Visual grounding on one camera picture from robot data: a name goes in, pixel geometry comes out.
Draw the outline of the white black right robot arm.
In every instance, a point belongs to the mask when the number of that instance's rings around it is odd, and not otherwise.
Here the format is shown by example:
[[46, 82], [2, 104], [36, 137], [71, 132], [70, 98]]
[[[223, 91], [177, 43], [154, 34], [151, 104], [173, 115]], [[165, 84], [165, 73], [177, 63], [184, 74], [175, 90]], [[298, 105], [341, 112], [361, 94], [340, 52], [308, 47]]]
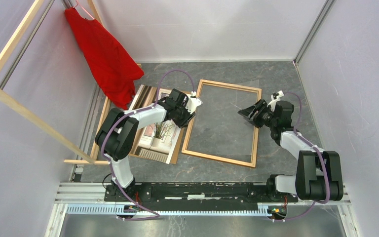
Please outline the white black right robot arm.
[[272, 140], [297, 160], [295, 175], [270, 175], [266, 182], [266, 197], [279, 201], [285, 194], [291, 194], [301, 200], [320, 203], [341, 200], [344, 191], [340, 155], [309, 144], [292, 126], [294, 109], [294, 105], [287, 101], [268, 105], [261, 99], [238, 111], [254, 127], [268, 127]]

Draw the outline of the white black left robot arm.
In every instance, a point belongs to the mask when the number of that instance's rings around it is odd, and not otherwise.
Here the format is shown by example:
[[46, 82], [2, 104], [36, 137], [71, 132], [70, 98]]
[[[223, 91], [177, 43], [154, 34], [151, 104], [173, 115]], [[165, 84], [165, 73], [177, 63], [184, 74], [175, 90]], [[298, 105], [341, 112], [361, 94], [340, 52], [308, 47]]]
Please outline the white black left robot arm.
[[138, 132], [151, 127], [151, 137], [174, 134], [188, 126], [195, 116], [195, 110], [202, 104], [195, 92], [183, 93], [172, 89], [164, 97], [145, 107], [123, 111], [114, 108], [109, 111], [95, 137], [101, 155], [108, 161], [112, 170], [112, 184], [117, 188], [116, 194], [123, 201], [130, 201], [135, 196], [135, 178], [129, 165]]

